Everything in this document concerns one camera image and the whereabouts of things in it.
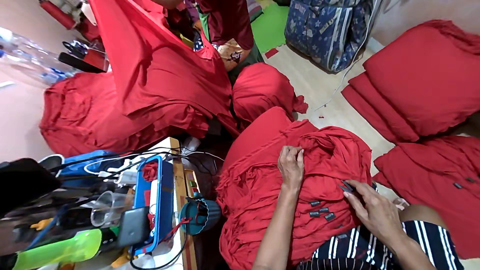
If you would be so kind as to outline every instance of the green floor mat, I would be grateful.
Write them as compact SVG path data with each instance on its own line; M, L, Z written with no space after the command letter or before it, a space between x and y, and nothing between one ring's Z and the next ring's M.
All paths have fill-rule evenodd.
M288 7L272 3L252 22L253 37L261 53L285 44L287 15Z

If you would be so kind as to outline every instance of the human hand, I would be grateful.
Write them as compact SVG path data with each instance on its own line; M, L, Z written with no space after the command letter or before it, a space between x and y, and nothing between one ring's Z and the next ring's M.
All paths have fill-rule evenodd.
M392 248L392 245L398 244L408 237L402 229L398 209L392 202L378 194L366 183L355 180L346 182L357 189L358 194L365 202L365 207L354 194L343 192L343 195L355 209L360 221L384 245Z
M280 151L277 167L282 173L282 189L300 191L304 169L303 149L301 147L284 146Z

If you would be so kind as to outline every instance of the stack of red garments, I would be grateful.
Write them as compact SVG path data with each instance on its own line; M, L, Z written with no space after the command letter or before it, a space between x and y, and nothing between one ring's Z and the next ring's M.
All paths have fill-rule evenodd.
M363 66L342 94L390 142L446 131L480 110L480 36L451 21L408 30Z
M233 109L241 130L274 106L282 107L293 121L292 112L307 112L308 104L303 100L303 96L295 95L285 75L265 63L243 68L232 89Z
M136 2L90 1L113 75L77 74L45 92L40 129L55 152L67 157L97 149L123 152L183 132L202 138L214 117L233 136L241 131L230 113L232 87L218 52L208 42L193 52L166 28L161 10ZM264 85L268 77L279 76L269 72L249 86L284 95L272 97L278 103L271 107L290 108L291 114L296 97L288 80L290 88L281 91Z
M440 214L460 258L480 257L480 139L400 143L374 163L380 171L374 180Z
M279 129L281 123L287 124ZM356 135L339 127L319 130L307 120L288 123L282 109L270 109L239 136L226 158L228 165L224 166L228 167L216 190L217 202L228 218L220 236L220 253L233 270L252 268L280 192L282 176L277 160L284 145L305 150L305 176L295 212L290 262L296 265L310 259L330 237L359 224L339 184L346 179L372 183L371 150ZM270 138L260 136L257 143L264 130L277 132L269 133ZM251 151L246 153L242 148ZM315 201L320 204L312 206ZM334 213L333 220L326 220L327 213L310 217L309 212L325 207Z

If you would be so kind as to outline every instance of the striped shorts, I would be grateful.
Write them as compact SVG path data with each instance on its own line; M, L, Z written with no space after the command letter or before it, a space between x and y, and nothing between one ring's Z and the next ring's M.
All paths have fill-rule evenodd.
M438 270L464 269L450 233L424 221L406 221L403 230L417 241ZM299 270L400 270L395 256L363 225L332 237L301 262Z

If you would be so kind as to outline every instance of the blue bag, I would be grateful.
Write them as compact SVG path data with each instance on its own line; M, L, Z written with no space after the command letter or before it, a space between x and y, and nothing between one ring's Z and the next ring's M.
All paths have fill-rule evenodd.
M347 68L367 35L372 0L291 0L285 39L322 68Z

